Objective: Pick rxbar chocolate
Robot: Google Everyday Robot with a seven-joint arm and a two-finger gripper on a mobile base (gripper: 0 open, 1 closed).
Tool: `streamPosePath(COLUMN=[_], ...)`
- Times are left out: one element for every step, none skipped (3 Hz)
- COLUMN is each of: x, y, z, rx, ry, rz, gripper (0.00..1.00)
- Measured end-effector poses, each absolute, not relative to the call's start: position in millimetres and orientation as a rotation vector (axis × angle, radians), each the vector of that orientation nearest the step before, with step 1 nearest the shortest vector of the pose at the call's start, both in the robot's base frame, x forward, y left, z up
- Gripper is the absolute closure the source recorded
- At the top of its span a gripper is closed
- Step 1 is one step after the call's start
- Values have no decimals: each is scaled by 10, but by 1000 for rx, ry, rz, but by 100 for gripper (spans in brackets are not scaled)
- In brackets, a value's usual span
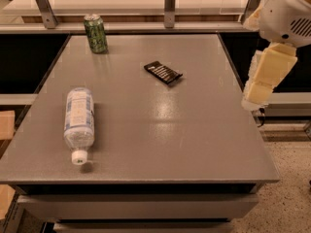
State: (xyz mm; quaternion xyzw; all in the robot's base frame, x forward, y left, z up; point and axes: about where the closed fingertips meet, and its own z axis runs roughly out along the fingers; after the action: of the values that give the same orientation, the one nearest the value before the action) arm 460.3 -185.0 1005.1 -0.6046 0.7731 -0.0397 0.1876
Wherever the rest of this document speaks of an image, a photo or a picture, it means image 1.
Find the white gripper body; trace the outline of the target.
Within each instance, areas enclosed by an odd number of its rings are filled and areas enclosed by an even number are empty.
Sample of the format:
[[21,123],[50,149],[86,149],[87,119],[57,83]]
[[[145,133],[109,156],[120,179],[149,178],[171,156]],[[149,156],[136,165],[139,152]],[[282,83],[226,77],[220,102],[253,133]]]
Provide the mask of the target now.
[[311,44],[311,0],[266,0],[259,13],[259,34],[296,48]]

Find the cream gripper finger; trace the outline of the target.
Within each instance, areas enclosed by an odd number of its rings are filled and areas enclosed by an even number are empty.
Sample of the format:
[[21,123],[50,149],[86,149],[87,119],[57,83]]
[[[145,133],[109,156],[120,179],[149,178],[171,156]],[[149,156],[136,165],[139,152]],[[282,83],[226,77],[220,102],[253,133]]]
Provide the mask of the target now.
[[243,23],[243,27],[247,30],[258,31],[259,30],[259,18],[260,18],[261,6],[258,6],[252,14],[247,17]]
[[242,107],[256,111],[266,105],[274,88],[290,73],[296,62],[296,48],[288,44],[271,43],[263,51],[257,50],[243,90]]

